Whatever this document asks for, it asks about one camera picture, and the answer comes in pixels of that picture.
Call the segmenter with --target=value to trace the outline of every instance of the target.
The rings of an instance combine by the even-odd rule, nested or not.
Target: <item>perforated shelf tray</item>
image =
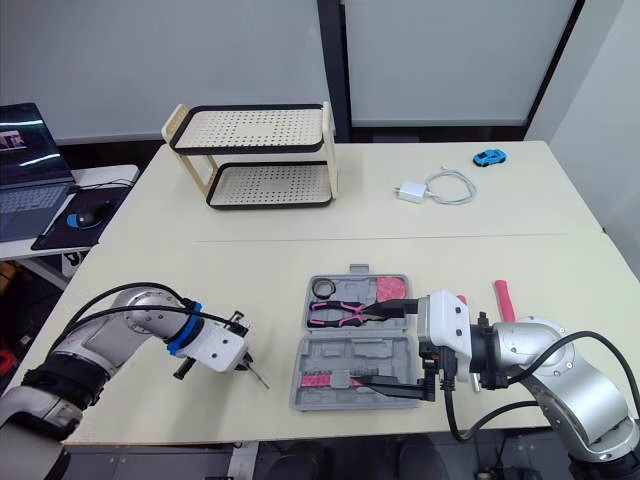
[[[322,146],[322,105],[195,107],[170,146],[184,155],[315,152]]]
[[[326,162],[226,163],[207,203],[219,210],[322,207],[331,202]]]

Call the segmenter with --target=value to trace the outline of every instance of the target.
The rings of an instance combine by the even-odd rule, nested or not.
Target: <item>red handle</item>
[[[509,298],[507,282],[504,280],[496,280],[493,286],[496,288],[496,295],[498,296],[498,306],[500,307],[500,316],[502,317],[502,321],[508,323],[515,322],[516,314],[513,311],[513,305],[511,305],[511,298]]]

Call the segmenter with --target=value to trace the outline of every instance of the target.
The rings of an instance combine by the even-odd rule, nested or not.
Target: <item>white power adapter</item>
[[[395,188],[398,198],[407,202],[422,203],[424,201],[427,186],[424,183],[403,182]]]

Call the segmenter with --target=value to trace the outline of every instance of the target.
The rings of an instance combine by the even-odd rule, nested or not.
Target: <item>pliers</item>
[[[309,305],[309,309],[312,312],[318,310],[344,310],[347,312],[351,312],[352,315],[348,317],[343,317],[338,320],[317,320],[314,318],[309,318],[307,321],[307,326],[310,328],[327,328],[327,327],[359,327],[364,325],[365,322],[370,320],[376,321],[384,321],[389,317],[384,317],[381,315],[377,315],[374,310],[376,310],[379,304],[365,305],[360,302],[342,302],[342,301],[328,301],[328,302],[312,302]]]

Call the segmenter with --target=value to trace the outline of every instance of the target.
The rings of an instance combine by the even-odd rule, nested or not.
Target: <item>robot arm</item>
[[[0,399],[0,478],[52,478],[47,475],[63,458],[59,442],[150,337],[163,340],[171,355],[186,359],[176,378],[182,379],[196,361],[218,372],[253,372],[239,312],[223,320],[199,312],[199,303],[177,298],[170,289],[120,290],[113,308],[65,329],[44,363]]]
[[[385,395],[435,401],[435,376],[439,375],[450,425],[455,428],[454,435],[465,441],[475,428],[468,435],[460,435],[455,419],[451,421],[451,392],[456,379],[466,382],[471,374],[477,374],[482,387],[491,390],[520,382],[534,396],[569,451],[574,475],[619,469],[626,475],[632,472],[640,476],[640,430],[624,396],[582,358],[573,344],[567,342],[535,370],[528,371],[536,359],[567,335],[559,325],[536,317],[489,325],[484,313],[478,325],[470,325],[467,306],[447,290],[418,300],[384,302],[380,308],[381,315],[417,315],[425,376],[417,385],[399,384],[395,377],[360,377],[363,385]],[[621,474],[603,478],[636,477]]]

